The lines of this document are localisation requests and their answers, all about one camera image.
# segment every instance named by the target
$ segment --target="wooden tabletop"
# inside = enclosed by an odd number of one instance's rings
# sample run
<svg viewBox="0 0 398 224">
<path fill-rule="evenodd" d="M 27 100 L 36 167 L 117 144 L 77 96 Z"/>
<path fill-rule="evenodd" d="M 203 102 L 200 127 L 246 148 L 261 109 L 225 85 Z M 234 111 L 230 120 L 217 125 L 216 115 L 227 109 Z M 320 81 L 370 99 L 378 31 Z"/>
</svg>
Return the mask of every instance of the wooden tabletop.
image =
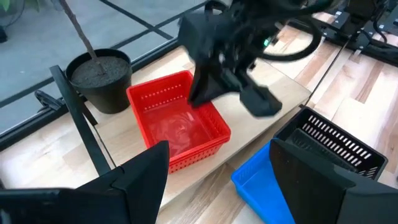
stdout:
<svg viewBox="0 0 398 224">
<path fill-rule="evenodd" d="M 331 15 L 316 16 L 333 21 Z M 310 35 L 290 27 L 279 36 L 279 42 L 267 51 L 295 52 L 311 41 Z M 398 43 L 394 36 L 387 38 Z M 297 112 L 297 105 L 306 99 L 308 91 L 313 91 L 339 49 L 323 43 L 312 55 L 296 62 L 258 61 L 253 77 L 269 85 L 284 103 L 282 111 L 273 118 L 252 118 L 234 95 L 215 100 L 231 127 L 231 140 L 216 155 L 169 175 L 158 223 L 261 223 L 236 195 L 231 173 Z M 181 70 L 194 71 L 194 66 L 186 53 L 177 49 L 135 72 L 132 84 Z M 96 128 L 117 164 L 145 149 L 130 108 L 106 115 L 86 104 L 98 120 Z M 309 106 L 386 155 L 389 163 L 379 181 L 397 187 L 398 68 L 345 50 Z M 353 123 L 367 128 L 358 129 L 350 125 Z M 75 188 L 97 176 L 69 114 L 0 153 L 0 179 L 6 188 Z"/>
</svg>

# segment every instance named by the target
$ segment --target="black flower pot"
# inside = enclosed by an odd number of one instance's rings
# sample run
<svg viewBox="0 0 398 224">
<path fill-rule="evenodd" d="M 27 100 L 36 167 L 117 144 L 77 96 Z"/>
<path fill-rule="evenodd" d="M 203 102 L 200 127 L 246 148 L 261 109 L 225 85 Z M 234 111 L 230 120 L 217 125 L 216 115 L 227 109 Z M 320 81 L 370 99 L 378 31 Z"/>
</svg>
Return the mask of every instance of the black flower pot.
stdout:
<svg viewBox="0 0 398 224">
<path fill-rule="evenodd" d="M 125 110 L 129 106 L 126 89 L 131 85 L 130 58 L 123 52 L 113 49 L 95 50 L 99 59 L 109 59 L 103 66 L 105 75 L 93 75 L 94 65 L 89 53 L 75 58 L 67 67 L 66 76 L 73 87 L 83 94 L 100 112 L 114 114 Z M 84 82 L 76 82 L 75 76 L 83 77 Z"/>
</svg>

